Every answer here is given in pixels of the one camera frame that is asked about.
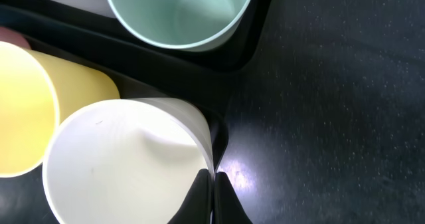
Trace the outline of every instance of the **cup bottom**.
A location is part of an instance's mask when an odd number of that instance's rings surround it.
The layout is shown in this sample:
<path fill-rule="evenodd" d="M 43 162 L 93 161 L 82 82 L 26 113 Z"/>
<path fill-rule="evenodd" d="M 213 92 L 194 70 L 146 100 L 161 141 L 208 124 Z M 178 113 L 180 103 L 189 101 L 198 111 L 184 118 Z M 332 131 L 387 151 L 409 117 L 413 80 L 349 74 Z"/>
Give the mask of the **cup bottom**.
<path fill-rule="evenodd" d="M 224 29 L 236 16 L 231 0 L 181 0 L 175 30 L 182 43 L 205 40 Z"/>

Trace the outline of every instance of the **mint green cup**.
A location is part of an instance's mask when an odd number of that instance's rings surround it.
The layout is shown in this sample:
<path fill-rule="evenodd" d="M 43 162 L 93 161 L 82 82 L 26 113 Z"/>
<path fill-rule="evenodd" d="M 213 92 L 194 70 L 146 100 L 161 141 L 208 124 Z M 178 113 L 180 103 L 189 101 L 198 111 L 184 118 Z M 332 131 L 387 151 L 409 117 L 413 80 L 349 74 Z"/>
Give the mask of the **mint green cup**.
<path fill-rule="evenodd" d="M 108 0 L 121 24 L 151 45 L 184 51 L 219 47 L 251 0 Z"/>

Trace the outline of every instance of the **black speckled countertop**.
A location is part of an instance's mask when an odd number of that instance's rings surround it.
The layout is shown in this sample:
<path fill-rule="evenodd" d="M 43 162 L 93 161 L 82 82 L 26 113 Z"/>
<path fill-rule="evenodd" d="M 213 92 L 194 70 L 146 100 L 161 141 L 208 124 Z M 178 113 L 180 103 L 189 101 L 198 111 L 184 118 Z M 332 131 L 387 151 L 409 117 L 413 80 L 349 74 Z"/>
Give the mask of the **black speckled countertop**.
<path fill-rule="evenodd" d="M 253 223 L 425 223 L 425 0 L 273 0 L 226 121 Z"/>

